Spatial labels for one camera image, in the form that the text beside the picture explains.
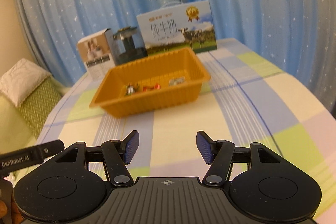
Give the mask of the person's left hand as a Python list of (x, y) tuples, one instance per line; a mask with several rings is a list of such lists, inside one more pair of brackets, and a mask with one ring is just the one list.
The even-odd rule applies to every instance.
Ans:
[(18, 208), (13, 200), (13, 185), (10, 181), (1, 178), (1, 223), (22, 223)]

